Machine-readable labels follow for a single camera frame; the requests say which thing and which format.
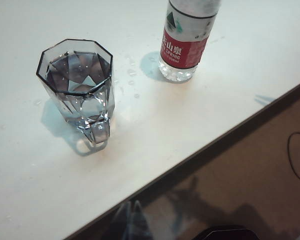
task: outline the bottle label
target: bottle label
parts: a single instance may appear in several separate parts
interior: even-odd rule
[[[197,17],[176,9],[169,1],[161,44],[161,57],[177,69],[196,66],[205,49],[216,14]]]

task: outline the water bottle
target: water bottle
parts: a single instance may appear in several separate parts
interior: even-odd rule
[[[221,0],[169,0],[159,69],[172,82],[186,82],[195,73]]]

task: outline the table surface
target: table surface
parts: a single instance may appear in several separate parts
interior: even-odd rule
[[[0,239],[65,238],[300,83],[300,1],[224,1],[183,84],[157,69],[166,6],[0,1]],[[98,152],[35,76],[65,38],[114,55],[116,107]]]

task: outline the water droplet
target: water droplet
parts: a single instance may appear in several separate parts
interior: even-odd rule
[[[130,63],[130,65],[131,65],[131,66],[134,66],[134,65],[136,65],[136,62],[135,62],[135,60],[133,60],[133,59],[131,59],[131,58],[130,58],[130,60],[129,60],[129,63]]]
[[[136,71],[132,70],[132,69],[128,69],[128,74],[130,75],[130,77],[134,77],[135,75],[137,75]]]
[[[156,59],[153,56],[149,57],[149,60],[153,63],[156,62]]]
[[[37,99],[37,100],[34,101],[33,105],[39,106],[41,104],[41,102],[42,101],[40,99]]]

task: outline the black cable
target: black cable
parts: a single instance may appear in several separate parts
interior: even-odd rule
[[[292,160],[291,160],[291,155],[290,155],[290,140],[292,138],[293,135],[296,135],[296,134],[299,134],[300,135],[300,131],[296,131],[296,132],[293,132],[290,134],[289,138],[288,138],[288,142],[287,142],[287,152],[288,152],[288,159],[289,159],[289,163],[290,163],[290,166],[292,168],[292,171],[294,173],[294,175],[296,175],[296,177],[300,180],[300,176],[298,175],[298,173],[296,172],[295,170],[295,167],[292,163]]]

